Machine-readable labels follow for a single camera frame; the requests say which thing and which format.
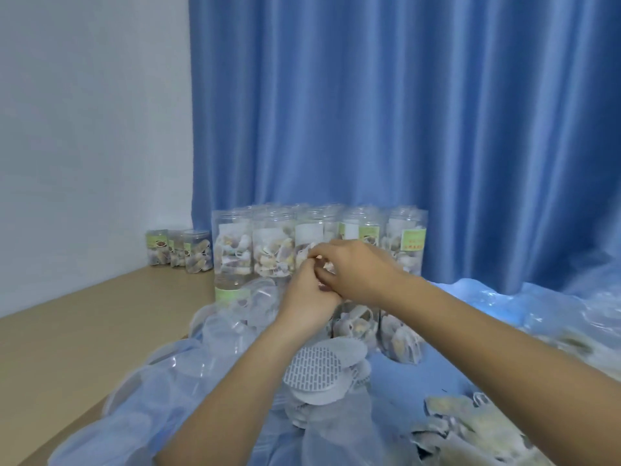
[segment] beige table surface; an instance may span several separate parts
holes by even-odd
[[[0,465],[92,409],[211,302],[213,272],[147,267],[0,319]]]

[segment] white wall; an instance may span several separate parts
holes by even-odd
[[[188,0],[0,0],[0,316],[190,224]]]

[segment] forearm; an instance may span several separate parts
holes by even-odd
[[[157,464],[245,465],[302,342],[278,323],[269,326],[157,455]]]
[[[416,330],[557,466],[621,457],[621,384],[422,278],[390,283],[383,308]]]

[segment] hand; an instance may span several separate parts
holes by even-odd
[[[314,260],[306,260],[293,275],[284,293],[275,324],[306,343],[328,323],[341,297],[319,288]]]
[[[369,307],[381,307],[382,295],[407,275],[388,252],[359,240],[320,243],[308,256],[321,256],[316,260],[315,274],[323,284],[342,297]],[[336,274],[323,269],[326,261],[334,265]]]

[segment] curtain fold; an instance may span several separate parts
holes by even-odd
[[[194,224],[417,204],[431,281],[558,289],[602,229],[621,240],[620,18],[621,0],[190,0]]]

